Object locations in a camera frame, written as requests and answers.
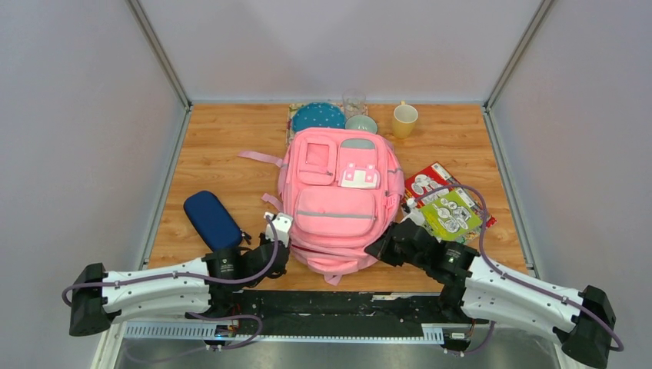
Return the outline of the green comic book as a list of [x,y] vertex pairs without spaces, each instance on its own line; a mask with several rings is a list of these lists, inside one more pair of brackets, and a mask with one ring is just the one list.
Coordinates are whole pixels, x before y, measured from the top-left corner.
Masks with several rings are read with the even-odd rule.
[[482,215],[479,207],[464,189],[438,191],[423,200],[420,211],[424,227],[439,241],[467,244],[480,233]]

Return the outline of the pink student backpack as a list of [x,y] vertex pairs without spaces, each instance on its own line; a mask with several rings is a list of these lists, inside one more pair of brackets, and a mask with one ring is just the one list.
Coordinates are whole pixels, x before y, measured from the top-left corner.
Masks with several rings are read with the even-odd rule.
[[292,217],[288,234],[298,261],[333,285],[376,262],[364,249],[395,220],[405,193],[404,171],[386,138],[306,128],[283,158],[256,151],[239,155],[279,168],[278,196],[263,199]]

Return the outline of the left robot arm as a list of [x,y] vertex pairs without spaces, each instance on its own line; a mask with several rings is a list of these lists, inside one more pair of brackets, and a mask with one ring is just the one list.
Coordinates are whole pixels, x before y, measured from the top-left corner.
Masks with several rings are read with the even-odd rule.
[[286,233],[262,233],[252,250],[225,248],[163,268],[107,271],[87,265],[62,298],[70,308],[68,333],[85,337],[113,324],[163,314],[227,318],[235,293],[282,276],[289,259]]

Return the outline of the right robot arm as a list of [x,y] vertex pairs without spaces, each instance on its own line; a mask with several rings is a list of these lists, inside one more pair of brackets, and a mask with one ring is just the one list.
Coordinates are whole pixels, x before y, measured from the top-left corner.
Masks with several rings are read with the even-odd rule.
[[462,317],[507,324],[558,343],[589,366],[603,367],[624,344],[604,291],[558,287],[490,259],[481,249],[439,241],[413,221],[393,223],[366,254],[392,266],[410,264],[442,284],[438,310],[450,322]]

